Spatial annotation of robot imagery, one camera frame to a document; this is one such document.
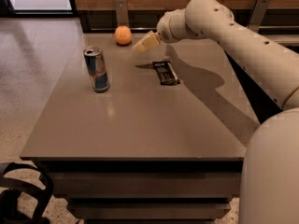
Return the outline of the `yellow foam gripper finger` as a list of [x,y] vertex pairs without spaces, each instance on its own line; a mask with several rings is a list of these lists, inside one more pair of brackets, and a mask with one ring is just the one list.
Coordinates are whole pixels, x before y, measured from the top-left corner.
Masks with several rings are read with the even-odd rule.
[[160,44],[161,39],[158,34],[153,31],[149,31],[133,45],[133,50],[137,52],[144,52],[149,49],[154,49]]

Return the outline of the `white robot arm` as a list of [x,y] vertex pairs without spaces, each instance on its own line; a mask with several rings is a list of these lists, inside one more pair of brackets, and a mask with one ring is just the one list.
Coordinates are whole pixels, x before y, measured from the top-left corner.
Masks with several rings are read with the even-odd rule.
[[299,55],[238,24],[216,0],[191,0],[166,12],[156,32],[134,45],[143,52],[162,42],[209,38],[277,105],[255,131],[243,161],[239,224],[298,224]]

